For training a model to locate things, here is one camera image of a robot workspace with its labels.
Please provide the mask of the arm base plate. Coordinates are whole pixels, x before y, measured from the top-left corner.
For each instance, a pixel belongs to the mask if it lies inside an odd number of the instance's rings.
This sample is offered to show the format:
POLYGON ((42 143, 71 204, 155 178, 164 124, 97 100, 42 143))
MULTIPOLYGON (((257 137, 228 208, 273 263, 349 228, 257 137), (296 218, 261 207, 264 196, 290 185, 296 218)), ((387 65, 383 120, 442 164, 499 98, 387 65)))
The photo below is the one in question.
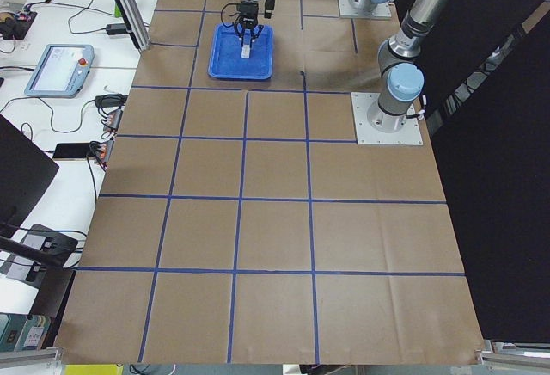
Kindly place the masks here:
POLYGON ((339 17, 348 19, 389 20, 389 0, 338 0, 339 17))
POLYGON ((376 146, 422 146, 417 119, 385 114, 378 104, 379 93, 351 92, 357 144, 376 146))

